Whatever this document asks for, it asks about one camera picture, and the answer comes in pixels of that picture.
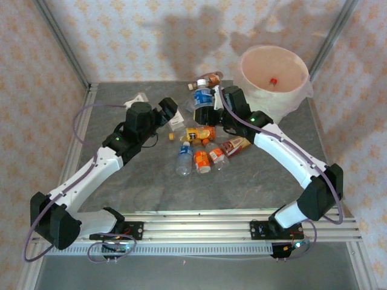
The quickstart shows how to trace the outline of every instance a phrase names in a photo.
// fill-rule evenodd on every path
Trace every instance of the plastic bottle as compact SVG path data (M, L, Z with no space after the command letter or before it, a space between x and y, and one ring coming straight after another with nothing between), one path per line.
M210 155L210 158L216 169L222 170L230 164L229 159L225 156L222 149L220 149L218 145L210 142L208 139L204 139L203 144L206 147L206 151Z
M195 109L213 106L211 90L207 88L207 82L204 79L198 80L198 89L195 91Z
M186 128L181 127L177 130L169 133L170 140L192 141L194 139L215 139L216 131L215 127L205 126L199 128Z
M184 103L184 107L186 108L187 112L195 112L195 101L191 98L186 100L186 102Z
M201 144L201 141L198 139L193 140L192 146L195 156L196 171L199 174L210 172L210 161L208 159L206 151L203 148L203 145Z
M220 71L210 72L208 74L203 74L199 79L204 79L207 81L207 87L213 88L216 85L219 85L221 79L223 79L223 73ZM198 88L198 82L193 82L188 84L188 89L190 91Z
M180 148L176 162L176 173L180 176L187 176L192 170L192 156L194 155L189 142L184 142Z

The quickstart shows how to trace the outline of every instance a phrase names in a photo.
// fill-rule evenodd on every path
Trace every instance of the bottle cap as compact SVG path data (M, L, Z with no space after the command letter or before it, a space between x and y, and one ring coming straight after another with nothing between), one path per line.
M197 84L198 86L207 86L207 82L204 79L198 79Z

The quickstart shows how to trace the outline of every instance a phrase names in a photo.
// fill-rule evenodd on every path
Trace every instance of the white bucket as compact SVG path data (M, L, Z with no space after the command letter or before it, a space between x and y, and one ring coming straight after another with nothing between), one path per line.
M277 124L305 97L313 97L306 64L297 54L272 45L249 48L239 59L233 83L243 90L252 111L264 112Z

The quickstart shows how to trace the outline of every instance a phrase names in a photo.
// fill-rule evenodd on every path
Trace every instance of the cable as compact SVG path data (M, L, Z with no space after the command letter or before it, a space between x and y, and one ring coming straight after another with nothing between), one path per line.
M131 252L133 252L134 249L135 249L136 246L137 246L137 241L136 241L132 236L128 236L127 234L110 234L110 233L97 233L97 234L99 234L100 236L108 236L108 237L126 237L126 238L128 238L128 239L131 239L131 240L134 242L134 244L133 244L133 246L130 248L130 250L127 251L126 253L124 253L124 255L119 256L118 258L117 258L117 257L114 257L115 263L117 263L117 261L118 261L119 259L124 258L124 257L126 257L127 255L129 255ZM119 246L119 245L125 245L125 244L122 244L122 243L106 243L106 242L96 242L96 243L92 244L92 245L87 249L87 258L89 259L90 262L92 262L92 263L94 263L94 264L103 264L103 263L109 263L109 262L110 262L110 259L98 261L98 260L94 260L94 259L91 258L91 256L90 256L91 248L94 247L94 246L97 246L97 245L105 245L105 246L111 247L112 245Z
M125 106L123 105L109 105L109 104L90 104L88 106L84 106L82 107L78 113L74 116L73 118L73 134L75 136L75 138L84 146L86 147L89 147L90 149L93 150L93 147L88 144L87 142L85 142L84 140L82 140L78 134L77 134L77 129L76 129L76 121L79 117L79 115L81 115L85 110L91 108L91 107L102 107L102 106L105 106L105 107L113 107L113 108L125 108ZM84 174L82 174L78 179L76 179L73 183L71 183L68 187L66 187L65 189L62 190L62 193L59 193L57 196L55 196L44 208L43 210L38 214L37 218L35 219L35 221L32 223L30 229L28 230L28 233L27 233L27 237L25 238L25 242L24 242L24 246L23 246L23 250L22 250L22 259L23 261L25 262L34 262L36 260L39 260L41 257L43 257L44 255L46 255L46 253L48 253L53 247L54 245L51 245L49 246L45 251L41 252L40 254L38 254L36 257L34 258L27 258L27 248L28 248L28 244L30 243L30 239L31 239L31 236L34 232L34 230L36 229L36 226L37 224L41 221L41 219L43 218L43 216L46 214L46 212L51 208L51 206L61 197L65 196L67 192L69 192L75 185L77 185L79 182L81 182L83 179L85 179L85 177L93 170L96 162L97 162L97 158L98 158L98 151L95 150L94 151L94 155L93 155L93 161L92 163L90 164L89 168L86 170L86 172Z
M155 133L155 136L156 136L156 142L155 142L155 144L150 145L150 146L141 146L141 148L152 148L152 147L155 147L156 144L157 144L157 142L158 142L158 133Z
M314 248L314 246L316 245L316 241L317 241L317 229L316 229L316 226L314 225L314 223L310 219L306 219L306 220L304 220L302 222L308 222L313 227L314 237L313 237L312 243L310 244L310 247L305 252L302 252L302 253L300 253L300 254L298 254L296 256L289 257L289 258L281 258L281 259L278 259L278 260L287 261L287 260L294 260L294 259L301 258L302 256L304 256L307 253L309 253Z
M253 130L255 131L258 131L258 132L261 132L261 133L264 133L268 136L271 136L273 137L274 139L277 139L278 141L280 142L283 142L284 144L288 145L290 148L292 148L294 151L296 151L310 166L312 166L314 164L314 162L309 159L308 156L306 156L306 154L303 153L303 151L301 151L299 148L297 148L297 146L291 144L291 142L287 141L286 139L283 139L274 134L274 133L271 133L265 129L262 129L260 127L257 127L257 126L254 126L244 120L242 120L241 118L239 118L229 107L229 105L227 104L226 100L224 99L224 96L223 96L223 92L222 90L220 89L219 90L219 96L220 96L220 99L222 100L222 103L223 103L223 106L225 107L225 109L230 113L230 115L236 119L238 122L240 122L241 124L249 127L249 128L252 128ZM337 210L339 212L339 220L338 221L334 221L332 220L331 218L329 218L328 216L324 215L324 218L328 221L330 221L332 224L335 224L335 225L340 225L342 224L343 222L343 210L342 210L342 207L341 207L341 204L340 204L340 199L339 199L339 196L337 195L337 192L335 191L333 185L332 185L332 182L329 180L329 178L326 176L326 174L318 167L318 166L315 166L314 167L316 169L316 171L323 177L323 179L325 180L325 182L328 184L328 187L329 189L331 190L331 193L333 195L333 198L334 198L334 201L336 202L336 205L337 205Z
M251 260L263 260L263 259L272 259L270 256L262 255L262 257L254 258L226 258L226 257L214 257L214 256L188 256L188 255L168 255L172 257L182 257L182 258L194 258L194 259L204 259L204 260L225 260L225 261L251 261Z

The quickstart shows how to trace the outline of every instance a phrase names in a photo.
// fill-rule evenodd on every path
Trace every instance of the transparent bottle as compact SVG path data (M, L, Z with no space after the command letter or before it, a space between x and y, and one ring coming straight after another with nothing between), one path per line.
M203 145L201 144L201 141L198 139L193 140L192 146L195 156L196 171L199 174L210 172L210 161L208 159L206 151L204 150Z
M222 170L230 165L229 159L225 156L222 149L220 149L217 144L210 142L208 139L204 139L203 145L206 147L206 151L210 155L216 169Z
M192 141L194 139L210 139L214 140L216 136L216 130L215 127L211 126L203 126L203 127L181 127L177 130L173 131L172 133L169 133L169 139L170 140L180 140L181 142L184 141Z
M198 80L198 89L195 91L195 110L201 107L213 106L211 90L207 88L207 81Z
M187 176L192 170L192 156L194 155L189 142L184 142L180 148L176 162L176 173L180 176Z

